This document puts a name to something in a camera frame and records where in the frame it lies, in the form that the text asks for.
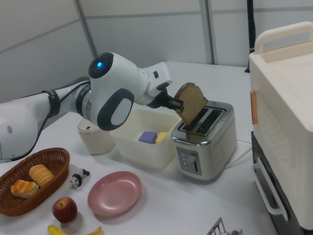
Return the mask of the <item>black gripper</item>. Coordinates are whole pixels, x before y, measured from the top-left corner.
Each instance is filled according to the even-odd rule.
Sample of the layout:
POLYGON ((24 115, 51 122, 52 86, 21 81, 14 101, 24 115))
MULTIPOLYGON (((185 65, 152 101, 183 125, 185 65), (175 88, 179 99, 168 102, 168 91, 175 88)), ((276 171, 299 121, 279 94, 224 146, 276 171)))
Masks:
POLYGON ((169 96, 166 89, 168 86, 168 82, 161 84, 160 87, 163 90, 147 106, 153 109, 166 107, 173 110, 183 110, 183 101, 169 96))

